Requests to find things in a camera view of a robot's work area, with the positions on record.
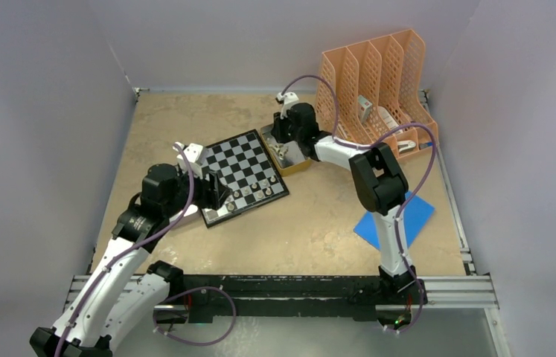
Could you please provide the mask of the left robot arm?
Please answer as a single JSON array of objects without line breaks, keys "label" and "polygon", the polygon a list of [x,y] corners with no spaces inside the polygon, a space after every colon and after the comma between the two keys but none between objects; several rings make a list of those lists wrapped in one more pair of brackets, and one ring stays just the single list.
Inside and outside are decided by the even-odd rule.
[{"label": "left robot arm", "polygon": [[134,289],[125,288],[191,205],[217,209],[230,195],[215,172],[202,176],[171,164],[152,166],[141,192],[118,217],[103,259],[86,285],[52,327],[34,331],[33,351],[38,356],[112,356],[141,317],[159,303],[207,294],[210,286],[187,288],[183,271],[163,261],[151,264]]}]

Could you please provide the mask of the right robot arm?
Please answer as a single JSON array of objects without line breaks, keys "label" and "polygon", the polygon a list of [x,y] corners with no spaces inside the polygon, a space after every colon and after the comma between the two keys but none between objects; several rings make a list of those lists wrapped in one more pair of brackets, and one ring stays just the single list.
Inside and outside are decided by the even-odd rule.
[{"label": "right robot arm", "polygon": [[371,213],[379,243],[380,293],[391,303],[420,286],[409,256],[403,223],[408,181],[392,153],[382,142],[372,147],[333,138],[319,128],[309,103],[278,99],[272,136],[280,144],[295,142],[305,158],[334,164],[350,171],[360,204]]}]

